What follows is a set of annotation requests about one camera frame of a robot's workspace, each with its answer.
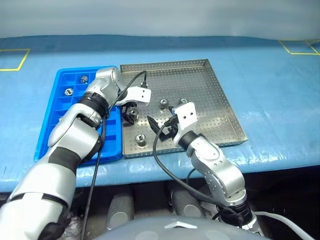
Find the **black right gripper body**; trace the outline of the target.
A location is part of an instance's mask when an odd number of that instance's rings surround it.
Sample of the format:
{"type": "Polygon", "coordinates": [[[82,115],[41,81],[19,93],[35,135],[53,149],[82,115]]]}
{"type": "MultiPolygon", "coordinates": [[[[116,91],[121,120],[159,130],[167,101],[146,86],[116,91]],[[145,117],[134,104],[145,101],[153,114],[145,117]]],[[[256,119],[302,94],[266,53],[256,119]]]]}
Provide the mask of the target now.
{"type": "Polygon", "coordinates": [[[178,123],[179,120],[177,117],[170,117],[165,123],[164,123],[164,130],[161,130],[159,139],[161,142],[167,141],[169,139],[174,139],[174,137],[177,135],[178,132],[178,123]]]}

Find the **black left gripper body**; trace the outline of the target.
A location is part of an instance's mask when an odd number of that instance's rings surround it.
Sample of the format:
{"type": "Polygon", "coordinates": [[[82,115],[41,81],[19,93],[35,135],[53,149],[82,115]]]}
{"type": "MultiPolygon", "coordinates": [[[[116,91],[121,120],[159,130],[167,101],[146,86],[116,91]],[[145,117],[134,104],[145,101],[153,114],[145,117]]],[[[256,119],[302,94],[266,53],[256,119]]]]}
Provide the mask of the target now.
{"type": "Polygon", "coordinates": [[[130,110],[135,109],[138,103],[134,101],[130,101],[121,106],[123,113],[129,113],[130,110]]]}

